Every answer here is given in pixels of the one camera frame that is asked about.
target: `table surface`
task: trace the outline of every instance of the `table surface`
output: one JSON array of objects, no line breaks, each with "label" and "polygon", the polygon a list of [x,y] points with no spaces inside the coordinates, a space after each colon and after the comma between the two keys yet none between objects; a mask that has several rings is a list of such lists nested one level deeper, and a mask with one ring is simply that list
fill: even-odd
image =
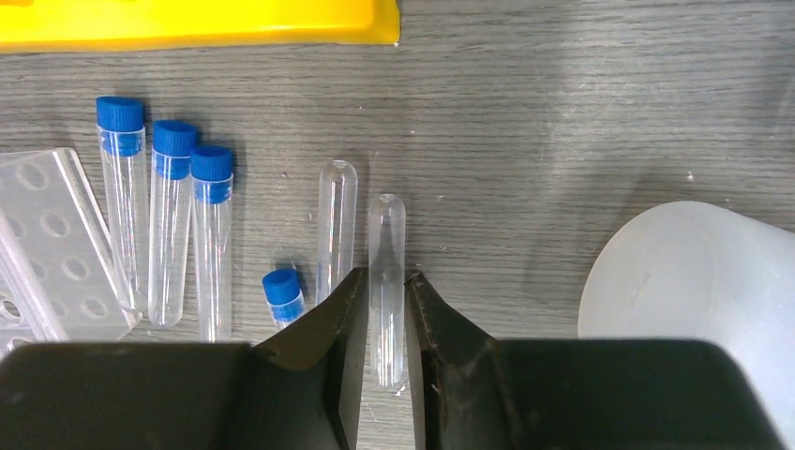
[{"label": "table surface", "polygon": [[[94,97],[201,126],[237,155],[236,338],[275,333],[260,278],[314,292],[317,177],[359,172],[409,212],[407,265],[496,337],[574,338],[600,249],[698,200],[795,231],[795,3],[405,0],[399,46],[0,56],[2,151],[78,150],[104,201]],[[138,340],[193,339],[185,317]],[[409,391],[366,381],[359,448],[412,448]]]}]

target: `blue cap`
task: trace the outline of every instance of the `blue cap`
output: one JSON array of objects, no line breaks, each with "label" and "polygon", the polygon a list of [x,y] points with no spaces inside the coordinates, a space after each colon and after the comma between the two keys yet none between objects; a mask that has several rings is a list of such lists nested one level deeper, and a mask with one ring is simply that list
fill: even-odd
[{"label": "blue cap", "polygon": [[200,145],[190,152],[190,174],[202,181],[232,178],[232,150],[219,145]]},{"label": "blue cap", "polygon": [[155,173],[169,180],[183,180],[190,173],[190,151],[196,147],[199,130],[178,120],[155,122],[152,164]]},{"label": "blue cap", "polygon": [[278,269],[262,279],[271,313],[279,322],[292,322],[304,312],[304,302],[294,301],[301,295],[298,273],[293,269]]},{"label": "blue cap", "polygon": [[115,133],[143,129],[143,103],[135,98],[98,97],[97,125]]},{"label": "blue cap", "polygon": [[155,151],[169,157],[189,157],[199,130],[178,120],[158,120],[154,125]]},{"label": "blue cap", "polygon": [[190,152],[193,195],[204,203],[224,203],[232,196],[232,151],[200,145]]}]

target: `plastic test tube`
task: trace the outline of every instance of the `plastic test tube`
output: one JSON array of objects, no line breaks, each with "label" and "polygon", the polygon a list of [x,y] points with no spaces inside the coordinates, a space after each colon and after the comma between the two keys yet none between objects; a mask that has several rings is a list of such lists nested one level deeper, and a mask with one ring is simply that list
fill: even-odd
[{"label": "plastic test tube", "polygon": [[199,337],[232,338],[232,151],[202,145],[190,154],[193,175],[193,249]]},{"label": "plastic test tube", "polygon": [[268,309],[278,330],[287,328],[304,314],[304,295],[293,269],[278,269],[262,279]]},{"label": "plastic test tube", "polygon": [[375,382],[391,386],[403,378],[403,282],[406,267],[406,208],[392,194],[367,211],[370,288],[370,366]]},{"label": "plastic test tube", "polygon": [[154,126],[149,211],[149,322],[172,327],[182,318],[188,257],[190,151],[197,129],[176,120]]},{"label": "plastic test tube", "polygon": [[108,203],[108,228],[119,300],[144,312],[147,303],[149,204],[146,185],[143,103],[97,98],[97,130]]},{"label": "plastic test tube", "polygon": [[353,270],[356,191],[359,187],[356,169],[351,163],[339,159],[323,166],[320,181],[316,306]]}]

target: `yellow plastic object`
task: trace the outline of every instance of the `yellow plastic object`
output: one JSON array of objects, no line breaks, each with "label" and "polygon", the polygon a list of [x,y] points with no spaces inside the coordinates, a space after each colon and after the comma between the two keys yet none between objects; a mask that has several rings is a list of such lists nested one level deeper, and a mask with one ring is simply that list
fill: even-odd
[{"label": "yellow plastic object", "polygon": [[0,51],[391,44],[396,0],[0,0]]}]

